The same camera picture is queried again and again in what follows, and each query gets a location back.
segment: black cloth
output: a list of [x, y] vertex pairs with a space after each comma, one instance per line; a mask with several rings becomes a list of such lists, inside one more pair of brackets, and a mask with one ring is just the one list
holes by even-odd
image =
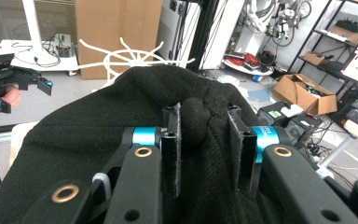
[[133, 67], [114, 85], [42, 119], [26, 135], [0, 187], [0, 223], [20, 221], [60, 180], [91, 182], [126, 127], [161, 126], [162, 109], [178, 102], [183, 104], [183, 185], [170, 223], [247, 223], [244, 204], [253, 202], [233, 190], [227, 106], [239, 106], [248, 126], [259, 125], [258, 118], [232, 85], [170, 65]]

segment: floor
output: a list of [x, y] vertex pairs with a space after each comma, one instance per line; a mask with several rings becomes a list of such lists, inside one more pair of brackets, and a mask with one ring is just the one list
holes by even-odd
[[[82, 80], [80, 75], [68, 77], [61, 72], [46, 72], [44, 77], [54, 83], [52, 96], [47, 96], [36, 87], [31, 87], [28, 91], [21, 93], [21, 105], [13, 109], [12, 114], [0, 114], [0, 126], [9, 124], [19, 124], [24, 122], [38, 121], [54, 110], [67, 105], [83, 96], [90, 94], [92, 90], [97, 90], [105, 83], [105, 80]], [[220, 81], [232, 80], [226, 76], [234, 77], [239, 81], [240, 92], [249, 102], [255, 111], [265, 105], [270, 105], [274, 101], [273, 89], [276, 81], [270, 77], [265, 77], [260, 83], [252, 80], [251, 76], [231, 68], [224, 70], [209, 70], [203, 76]], [[321, 129], [328, 122], [328, 117], [322, 117], [325, 122]], [[321, 138], [321, 133], [315, 133], [313, 139], [317, 141]], [[0, 175], [4, 177], [8, 171], [10, 155], [10, 136], [11, 133], [0, 133]], [[330, 131], [326, 132], [320, 145], [331, 149], [336, 148], [346, 137], [342, 129], [337, 125], [332, 125]], [[358, 179], [358, 139], [352, 145], [345, 148], [331, 163], [331, 169], [339, 173], [336, 180], [345, 188], [350, 189], [353, 182]]]

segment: red object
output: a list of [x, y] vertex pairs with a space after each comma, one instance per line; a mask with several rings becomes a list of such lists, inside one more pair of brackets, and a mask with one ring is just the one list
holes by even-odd
[[236, 57], [227, 57], [227, 60], [235, 65], [243, 65], [245, 63], [244, 59], [236, 58]]

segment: wire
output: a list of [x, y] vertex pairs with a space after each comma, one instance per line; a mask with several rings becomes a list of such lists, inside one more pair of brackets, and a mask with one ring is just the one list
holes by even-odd
[[355, 167], [342, 167], [342, 166], [336, 166], [336, 165], [328, 165], [332, 168], [337, 168], [337, 169], [340, 169], [340, 170], [354, 170], [354, 171], [358, 171], [358, 168], [355, 168]]
[[235, 65], [240, 65], [240, 66], [242, 66], [245, 63], [244, 59], [240, 59], [240, 58], [236, 58], [236, 57], [226, 57], [226, 60], [228, 60], [229, 62], [231, 62]]
[[333, 172], [334, 174], [336, 174], [339, 178], [341, 178], [341, 180], [344, 181], [344, 183], [345, 183], [346, 185], [348, 185], [351, 189], [353, 189], [353, 184], [352, 184], [352, 182], [351, 182], [348, 178], [346, 178], [345, 176], [343, 176], [342, 174], [340, 174], [340, 173], [337, 172], [336, 170], [332, 169], [331, 167], [328, 167], [328, 166], [327, 166], [327, 169], [329, 169], [331, 172]]
[[[50, 37], [48, 40], [44, 41], [42, 43], [42, 46], [43, 46], [43, 49], [45, 49], [48, 54], [50, 54], [51, 56], [55, 57], [57, 59], [56, 62], [54, 63], [38, 63], [38, 58], [37, 57], [34, 57], [34, 63], [30, 63], [30, 62], [26, 62], [22, 59], [20, 59], [19, 57], [17, 57], [16, 55], [14, 56], [17, 60], [19, 60], [20, 62], [23, 62], [23, 63], [28, 63], [28, 64], [33, 64], [33, 65], [38, 65], [40, 67], [44, 67], [44, 68], [48, 68], [48, 67], [53, 67], [57, 64], [60, 64], [61, 62], [61, 58], [59, 55], [57, 55], [57, 53], [54, 51], [54, 46], [51, 45], [51, 42], [52, 42], [52, 39], [53, 38], [58, 38], [56, 36], [56, 34], [54, 34], [52, 37]], [[59, 46], [60, 47], [62, 45], [62, 42], [61, 40], [59, 39]], [[16, 42], [14, 44], [11, 45], [12, 48], [28, 48], [28, 49], [25, 49], [25, 50], [22, 50], [22, 51], [19, 51], [19, 52], [24, 52], [24, 51], [30, 51], [33, 46], [29, 46], [29, 45], [19, 45], [19, 42]]]

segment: shelving unit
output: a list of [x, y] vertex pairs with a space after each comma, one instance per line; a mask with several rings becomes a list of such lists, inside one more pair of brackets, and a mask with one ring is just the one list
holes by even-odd
[[[301, 54], [303, 54], [303, 49], [307, 46], [307, 44], [309, 43], [310, 38], [311, 38], [311, 36], [313, 34], [317, 34], [319, 37], [318, 37], [315, 45], [312, 47], [311, 51], [316, 50], [316, 48], [318, 47], [318, 45], [320, 44], [320, 42], [322, 41], [323, 38], [330, 38], [330, 39], [335, 40], [337, 42], [337, 47], [336, 48], [331, 48], [331, 49], [326, 50], [326, 51], [324, 51], [322, 53], [326, 53], [326, 52], [336, 50], [336, 49], [343, 49], [341, 51], [341, 53], [336, 57], [335, 61], [339, 60], [346, 50], [349, 52], [349, 54], [351, 54], [355, 50], [355, 48], [357, 46], [356, 44], [353, 44], [350, 41], [343, 40], [343, 39], [341, 39], [341, 38], [339, 38], [337, 36], [330, 35], [327, 31], [329, 30], [330, 26], [332, 25], [333, 20], [336, 18], [337, 14], [344, 7], [345, 3], [351, 2], [351, 3], [354, 3], [354, 4], [358, 5], [358, 1], [349, 1], [349, 0], [341, 0], [341, 1], [339, 1], [339, 5], [337, 6], [337, 10], [334, 12], [333, 16], [331, 17], [331, 19], [329, 20], [329, 22], [325, 26], [324, 30], [317, 29], [318, 25], [320, 25], [320, 22], [323, 19], [325, 13], [326, 13], [326, 10], [329, 9], [329, 7], [331, 6], [332, 2], [333, 2], [332, 0], [329, 0], [327, 2], [327, 4], [324, 7], [320, 17], [318, 18], [318, 20], [313, 25], [310, 33], [308, 34], [308, 36], [305, 39], [304, 43], [302, 44], [301, 48], [297, 52], [295, 59], [290, 64], [288, 71], [291, 72], [291, 73], [300, 73], [301, 70], [304, 68], [305, 64], [310, 64], [310, 65], [316, 67], [318, 70], [325, 72], [325, 75], [322, 78], [322, 80], [319, 82], [319, 84], [321, 84], [327, 76], [331, 76], [331, 77], [334, 77], [336, 79], [340, 79], [340, 80], [344, 81], [343, 85], [336, 92], [336, 95], [339, 95], [345, 89], [345, 87], [349, 84], [350, 81], [347, 78], [345, 78], [341, 74], [340, 71], [337, 72], [337, 73], [333, 73], [331, 71], [326, 70], [324, 66], [315, 66], [314, 64], [305, 61], [304, 60], [304, 55], [301, 55]], [[300, 60], [302, 62], [302, 64], [301, 64], [300, 68], [297, 71], [294, 71], [294, 65], [297, 62], [297, 60]]]

